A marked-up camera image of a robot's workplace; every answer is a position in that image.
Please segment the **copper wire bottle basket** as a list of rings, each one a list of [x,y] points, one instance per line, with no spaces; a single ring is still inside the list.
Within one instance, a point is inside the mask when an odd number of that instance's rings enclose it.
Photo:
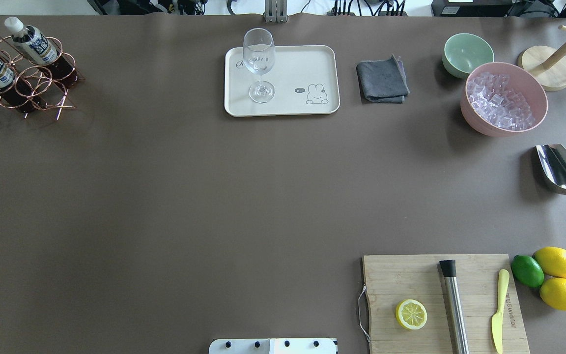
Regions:
[[[52,111],[55,119],[74,109],[73,87],[85,77],[61,41],[16,17],[4,21],[0,34],[0,110],[15,110],[27,117]]]

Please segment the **tea bottle white cap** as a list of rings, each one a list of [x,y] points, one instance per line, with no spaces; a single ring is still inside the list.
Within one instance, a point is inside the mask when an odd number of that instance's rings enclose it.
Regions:
[[[16,71],[0,58],[0,97],[22,114],[29,114],[37,108],[45,108],[45,101],[34,94],[34,90]]]
[[[14,47],[45,76],[58,82],[61,90],[69,89],[77,82],[76,69],[38,28],[26,26],[16,17],[6,18],[4,26],[11,34]]]

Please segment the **cream rabbit serving tray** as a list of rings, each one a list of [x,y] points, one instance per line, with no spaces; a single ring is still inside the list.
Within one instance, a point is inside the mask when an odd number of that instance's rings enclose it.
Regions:
[[[242,49],[225,56],[224,108],[234,117],[332,114],[340,107],[335,52],[326,45],[277,46],[276,63],[264,79],[274,98],[255,103],[249,86],[258,81],[243,65]]]

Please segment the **clear wine glass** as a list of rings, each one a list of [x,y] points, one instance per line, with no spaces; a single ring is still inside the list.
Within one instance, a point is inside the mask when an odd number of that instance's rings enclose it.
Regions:
[[[255,103],[267,103],[274,98],[275,88],[263,76],[276,62],[276,46],[272,34],[263,28],[250,29],[243,37],[243,65],[257,76],[249,88],[249,97]]]

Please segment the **folded grey cloth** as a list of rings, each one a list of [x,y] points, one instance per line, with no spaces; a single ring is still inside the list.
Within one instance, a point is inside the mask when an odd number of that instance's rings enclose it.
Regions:
[[[410,94],[400,57],[365,60],[357,63],[356,70],[363,97],[371,103],[402,104]]]

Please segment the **bamboo cutting board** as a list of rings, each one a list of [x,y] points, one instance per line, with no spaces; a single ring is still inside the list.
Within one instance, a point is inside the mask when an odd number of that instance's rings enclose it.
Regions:
[[[508,255],[364,255],[372,354],[453,354],[449,296],[439,262],[454,260],[457,285],[472,354],[494,354],[490,320],[497,311],[497,280],[510,270]],[[405,299],[420,301],[426,325],[403,328],[396,307]]]

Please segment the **half lemon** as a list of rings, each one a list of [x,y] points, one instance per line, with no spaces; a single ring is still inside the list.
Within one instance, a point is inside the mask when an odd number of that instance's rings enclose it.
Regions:
[[[396,305],[395,318],[403,328],[418,330],[426,325],[427,310],[420,301],[404,299]]]

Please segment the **steel muddler black tip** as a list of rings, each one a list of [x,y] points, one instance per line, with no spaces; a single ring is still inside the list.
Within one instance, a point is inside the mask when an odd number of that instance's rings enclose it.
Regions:
[[[456,354],[469,354],[469,343],[459,294],[455,260],[440,260],[447,295],[449,298],[450,318],[453,326],[453,336]]]

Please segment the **green bowl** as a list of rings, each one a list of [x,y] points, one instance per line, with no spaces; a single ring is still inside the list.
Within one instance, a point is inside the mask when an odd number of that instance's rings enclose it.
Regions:
[[[443,47],[443,67],[456,78],[465,79],[477,67],[494,62],[494,59],[489,43],[471,33],[454,34]]]

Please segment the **pink bowl of ice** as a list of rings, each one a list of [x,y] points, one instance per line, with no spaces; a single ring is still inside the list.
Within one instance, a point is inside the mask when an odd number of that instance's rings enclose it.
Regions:
[[[548,99],[530,73],[510,63],[490,62],[467,78],[460,109],[474,130],[507,137],[539,126],[548,112]]]

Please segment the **yellow plastic knife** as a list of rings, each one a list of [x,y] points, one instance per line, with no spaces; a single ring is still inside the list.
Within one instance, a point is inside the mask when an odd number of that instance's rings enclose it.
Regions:
[[[503,354],[503,320],[509,286],[509,271],[501,269],[497,274],[496,312],[490,318],[490,333],[497,354]]]

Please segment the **green lime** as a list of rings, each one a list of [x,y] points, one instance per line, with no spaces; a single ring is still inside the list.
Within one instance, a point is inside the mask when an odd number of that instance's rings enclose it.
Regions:
[[[536,289],[544,283],[544,271],[532,256],[514,256],[510,268],[516,280],[527,287]]]

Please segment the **steel ice scoop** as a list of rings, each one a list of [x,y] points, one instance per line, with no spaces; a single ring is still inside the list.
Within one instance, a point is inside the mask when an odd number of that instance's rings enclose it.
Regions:
[[[550,189],[566,195],[566,148],[562,144],[539,144],[535,149]]]

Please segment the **yellow lemon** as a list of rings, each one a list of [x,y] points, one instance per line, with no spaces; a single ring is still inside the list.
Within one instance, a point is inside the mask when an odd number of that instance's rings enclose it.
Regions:
[[[546,246],[535,251],[533,258],[546,275],[566,278],[566,249]]]
[[[550,278],[540,287],[539,295],[550,307],[566,311],[566,278]]]

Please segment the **wooden cup tree stand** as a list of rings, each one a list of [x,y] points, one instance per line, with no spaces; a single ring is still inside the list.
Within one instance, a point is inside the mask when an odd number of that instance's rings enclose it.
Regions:
[[[566,31],[566,26],[560,25],[558,29]],[[566,88],[566,42],[557,49],[543,45],[530,47],[519,54],[517,65],[532,74],[544,90]]]

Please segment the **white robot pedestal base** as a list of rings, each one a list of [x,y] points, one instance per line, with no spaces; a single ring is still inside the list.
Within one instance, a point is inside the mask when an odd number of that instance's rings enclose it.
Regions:
[[[209,354],[337,354],[333,338],[246,338],[212,341]]]

